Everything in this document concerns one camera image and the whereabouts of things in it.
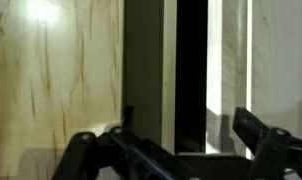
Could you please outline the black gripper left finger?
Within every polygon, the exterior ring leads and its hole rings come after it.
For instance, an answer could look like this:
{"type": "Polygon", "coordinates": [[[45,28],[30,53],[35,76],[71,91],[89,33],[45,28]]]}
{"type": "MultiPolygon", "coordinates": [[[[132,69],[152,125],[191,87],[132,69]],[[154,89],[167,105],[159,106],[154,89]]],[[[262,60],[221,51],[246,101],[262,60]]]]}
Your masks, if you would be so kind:
{"type": "Polygon", "coordinates": [[[110,167],[121,180],[171,180],[161,161],[166,152],[132,131],[134,107],[126,106],[122,122],[96,136],[79,132],[70,139],[52,180],[97,180],[110,167]]]}

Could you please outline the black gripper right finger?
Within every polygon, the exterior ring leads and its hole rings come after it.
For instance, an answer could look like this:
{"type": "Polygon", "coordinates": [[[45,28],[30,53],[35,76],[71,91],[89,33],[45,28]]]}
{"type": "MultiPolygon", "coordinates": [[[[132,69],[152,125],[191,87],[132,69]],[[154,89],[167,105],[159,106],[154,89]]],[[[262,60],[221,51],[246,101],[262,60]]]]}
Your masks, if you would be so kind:
{"type": "Polygon", "coordinates": [[[302,139],[279,127],[268,127],[244,107],[235,109],[233,130],[255,156],[249,180],[284,180],[292,169],[302,179],[302,139]]]}

